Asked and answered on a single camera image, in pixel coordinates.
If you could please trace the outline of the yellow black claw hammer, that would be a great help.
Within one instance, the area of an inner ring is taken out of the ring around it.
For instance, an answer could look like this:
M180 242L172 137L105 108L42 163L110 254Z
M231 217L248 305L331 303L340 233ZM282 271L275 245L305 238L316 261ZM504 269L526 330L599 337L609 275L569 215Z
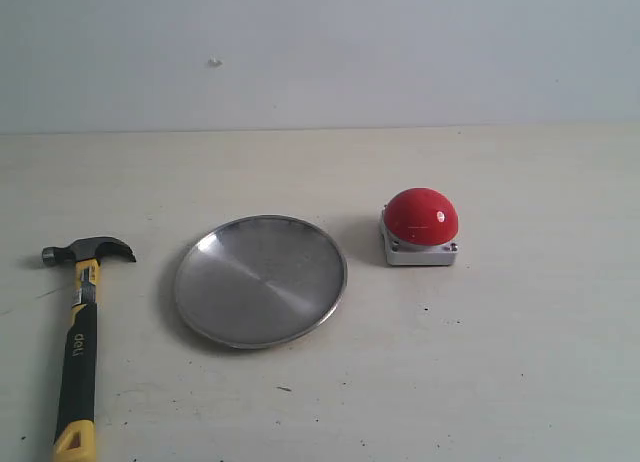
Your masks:
M52 459L95 461L100 265L106 257L129 262L136 257L128 244L109 236L78 239L66 247L45 247L41 257L47 266L72 263L75 267L75 293L66 333Z

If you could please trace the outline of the red dome push button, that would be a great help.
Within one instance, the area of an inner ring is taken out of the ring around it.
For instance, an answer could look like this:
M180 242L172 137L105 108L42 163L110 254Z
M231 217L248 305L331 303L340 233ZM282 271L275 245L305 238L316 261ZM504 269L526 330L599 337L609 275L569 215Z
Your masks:
M430 188L396 194L382 209L385 259L395 267L447 267L455 263L459 218L452 202Z

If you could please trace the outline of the round steel plate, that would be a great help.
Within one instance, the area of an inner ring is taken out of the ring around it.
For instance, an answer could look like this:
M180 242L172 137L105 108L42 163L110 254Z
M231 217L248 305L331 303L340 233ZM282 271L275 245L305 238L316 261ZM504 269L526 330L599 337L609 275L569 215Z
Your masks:
M335 240L284 215L227 222L184 255L174 303L193 332L230 349L259 350L296 340L337 309L348 280Z

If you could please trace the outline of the small white wall hook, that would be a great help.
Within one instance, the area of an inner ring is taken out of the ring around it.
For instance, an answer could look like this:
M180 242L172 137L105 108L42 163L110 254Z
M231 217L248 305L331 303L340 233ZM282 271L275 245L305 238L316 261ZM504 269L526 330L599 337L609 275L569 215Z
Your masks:
M220 67L222 64L223 64L223 61L215 57L210 58L208 60L208 65L210 67Z

